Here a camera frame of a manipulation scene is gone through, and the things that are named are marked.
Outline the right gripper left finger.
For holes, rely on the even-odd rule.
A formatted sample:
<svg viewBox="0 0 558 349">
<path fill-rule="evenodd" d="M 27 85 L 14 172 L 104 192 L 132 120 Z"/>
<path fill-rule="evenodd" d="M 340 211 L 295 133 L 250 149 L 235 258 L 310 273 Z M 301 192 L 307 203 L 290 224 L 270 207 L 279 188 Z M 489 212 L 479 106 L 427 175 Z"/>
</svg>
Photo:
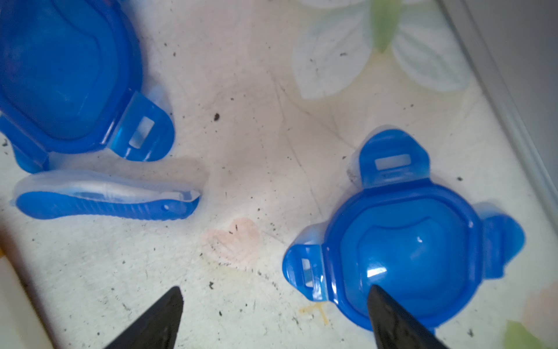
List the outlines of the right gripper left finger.
<svg viewBox="0 0 558 349">
<path fill-rule="evenodd" d="M 106 348 L 173 349 L 183 305 L 180 288 L 173 286 Z"/>
</svg>

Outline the white bottle yellow cap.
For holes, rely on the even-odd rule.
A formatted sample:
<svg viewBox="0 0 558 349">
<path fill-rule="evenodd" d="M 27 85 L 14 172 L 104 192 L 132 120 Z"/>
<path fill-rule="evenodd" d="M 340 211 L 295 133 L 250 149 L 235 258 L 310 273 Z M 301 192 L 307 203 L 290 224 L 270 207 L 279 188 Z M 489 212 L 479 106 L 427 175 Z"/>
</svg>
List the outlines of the white bottle yellow cap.
<svg viewBox="0 0 558 349">
<path fill-rule="evenodd" d="M 1 251 L 1 348 L 53 349 L 44 325 L 3 251 Z"/>
</svg>

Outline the blue toothbrush case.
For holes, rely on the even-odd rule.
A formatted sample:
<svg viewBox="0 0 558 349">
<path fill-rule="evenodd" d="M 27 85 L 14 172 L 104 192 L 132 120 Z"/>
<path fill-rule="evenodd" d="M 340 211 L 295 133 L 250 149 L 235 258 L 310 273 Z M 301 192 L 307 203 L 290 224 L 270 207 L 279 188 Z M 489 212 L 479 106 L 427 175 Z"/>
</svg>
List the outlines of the blue toothbrush case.
<svg viewBox="0 0 558 349">
<path fill-rule="evenodd" d="M 85 170 L 31 174 L 17 183 L 11 205 L 39 220 L 102 215 L 180 220 L 196 210 L 201 192 L 184 183 L 130 180 Z"/>
</svg>

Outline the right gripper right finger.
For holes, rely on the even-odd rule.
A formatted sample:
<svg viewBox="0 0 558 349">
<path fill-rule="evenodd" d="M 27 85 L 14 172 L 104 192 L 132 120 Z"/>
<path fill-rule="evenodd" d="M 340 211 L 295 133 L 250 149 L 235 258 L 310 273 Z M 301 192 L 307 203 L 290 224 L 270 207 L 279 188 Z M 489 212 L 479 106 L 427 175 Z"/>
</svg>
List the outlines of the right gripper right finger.
<svg viewBox="0 0 558 349">
<path fill-rule="evenodd" d="M 380 286 L 370 289 L 367 307 L 380 349 L 448 349 Z"/>
</svg>

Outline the blue lid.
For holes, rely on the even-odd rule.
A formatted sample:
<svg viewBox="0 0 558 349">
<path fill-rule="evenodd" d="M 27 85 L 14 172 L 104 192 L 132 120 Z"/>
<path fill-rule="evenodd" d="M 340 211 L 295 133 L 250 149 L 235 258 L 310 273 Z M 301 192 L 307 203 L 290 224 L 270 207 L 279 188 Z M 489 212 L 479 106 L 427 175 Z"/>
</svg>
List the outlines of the blue lid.
<svg viewBox="0 0 558 349">
<path fill-rule="evenodd" d="M 22 170 L 109 148 L 158 161 L 170 115 L 141 93 L 139 40 L 117 1 L 1 3 L 1 132 Z"/>
<path fill-rule="evenodd" d="M 486 279 L 499 279 L 521 251 L 520 224 L 478 212 L 433 183 L 428 153 L 406 132 L 386 129 L 358 154 L 362 189 L 300 234 L 283 257 L 287 282 L 313 302 L 333 302 L 372 330 L 367 300 L 380 286 L 427 329 L 454 317 Z"/>
</svg>

